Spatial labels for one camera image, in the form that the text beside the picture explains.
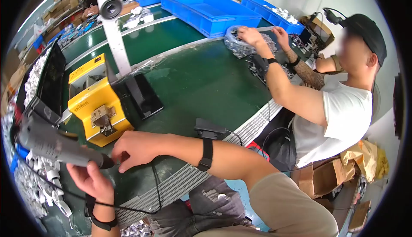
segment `person's right hand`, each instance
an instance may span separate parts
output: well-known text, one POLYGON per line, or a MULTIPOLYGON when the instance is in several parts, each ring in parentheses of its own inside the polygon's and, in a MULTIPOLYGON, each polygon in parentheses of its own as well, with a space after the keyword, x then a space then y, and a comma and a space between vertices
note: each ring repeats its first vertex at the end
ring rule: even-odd
POLYGON ((90 8, 86 8, 85 11, 83 12, 83 17, 87 18, 87 15, 89 14, 89 9, 90 8))
POLYGON ((99 13, 99 7, 97 5, 92 5, 89 8, 89 13, 91 13, 91 15, 95 15, 99 13))
POLYGON ((121 162, 119 172, 124 173, 130 168, 147 164, 167 148, 168 134, 158 134, 144 131, 125 131, 116 141, 112 150, 112 159, 121 162))
POLYGON ((291 47, 289 46, 289 35, 282 27, 275 26, 272 28, 272 32, 278 38, 278 43, 284 52, 289 51, 291 47))

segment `black cap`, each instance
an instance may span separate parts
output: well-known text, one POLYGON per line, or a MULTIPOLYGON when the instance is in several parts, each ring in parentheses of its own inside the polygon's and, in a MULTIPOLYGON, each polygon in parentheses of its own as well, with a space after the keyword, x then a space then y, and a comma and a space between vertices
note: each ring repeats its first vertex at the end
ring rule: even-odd
POLYGON ((386 45, 376 23, 364 14, 354 14, 346 18, 341 24, 363 38, 372 53, 378 56, 379 65, 382 66, 386 58, 386 45))

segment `gray heat gun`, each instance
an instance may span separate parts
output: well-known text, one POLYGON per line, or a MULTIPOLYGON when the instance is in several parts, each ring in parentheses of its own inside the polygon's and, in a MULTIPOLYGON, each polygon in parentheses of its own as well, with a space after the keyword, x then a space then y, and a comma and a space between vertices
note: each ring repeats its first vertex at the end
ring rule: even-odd
POLYGON ((58 130, 45 122, 39 122, 30 116, 20 123, 18 140, 20 144, 35 155, 64 163, 86 167, 94 161, 101 169, 115 165, 106 154, 82 147, 77 141, 63 136, 58 130))

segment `hand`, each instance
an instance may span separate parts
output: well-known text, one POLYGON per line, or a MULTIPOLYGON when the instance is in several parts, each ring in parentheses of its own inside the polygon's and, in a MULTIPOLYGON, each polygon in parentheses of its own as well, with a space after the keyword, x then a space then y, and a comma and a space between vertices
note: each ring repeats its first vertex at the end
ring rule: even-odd
POLYGON ((119 160, 119 172, 124 173, 130 168, 147 164, 167 148, 169 134, 157 134, 144 131, 125 131, 116 141, 112 150, 112 159, 119 160))
POLYGON ((278 43, 284 52, 289 51, 291 47, 289 46, 289 36, 282 27, 275 26, 272 28, 272 32, 278 38, 278 43))
POLYGON ((113 204, 115 200, 113 186, 99 171, 99 167, 94 161, 90 161, 86 168, 70 163, 67 163, 66 167, 79 189, 95 197, 98 202, 113 204))
POLYGON ((87 18, 87 15, 89 14, 90 8, 86 8, 85 11, 83 12, 83 17, 87 18))
POLYGON ((246 26, 240 26, 237 29, 237 35, 240 39, 243 39, 246 43, 248 43, 252 47, 256 47, 260 43, 265 43, 265 40, 263 39, 262 35, 255 28, 248 28, 246 26))
POLYGON ((91 13, 91 15, 95 15, 99 13, 99 7, 97 5, 92 5, 89 8, 89 14, 91 13))

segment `fluorescent light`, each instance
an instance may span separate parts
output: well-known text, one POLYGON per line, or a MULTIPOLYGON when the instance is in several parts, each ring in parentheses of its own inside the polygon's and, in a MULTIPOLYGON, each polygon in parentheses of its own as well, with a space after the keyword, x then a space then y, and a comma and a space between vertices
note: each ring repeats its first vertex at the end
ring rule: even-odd
POLYGON ((43 2, 41 2, 41 3, 38 5, 38 7, 36 7, 36 8, 34 9, 34 11, 27 17, 27 19, 23 22, 23 24, 20 26, 20 28, 18 29, 17 32, 19 32, 19 31, 23 28, 23 26, 24 26, 24 24, 27 22, 27 20, 28 20, 28 19, 33 15, 33 13, 34 13, 35 11, 37 11, 37 9, 40 8, 40 6, 42 6, 46 1, 47 1, 47 0, 44 0, 43 2))

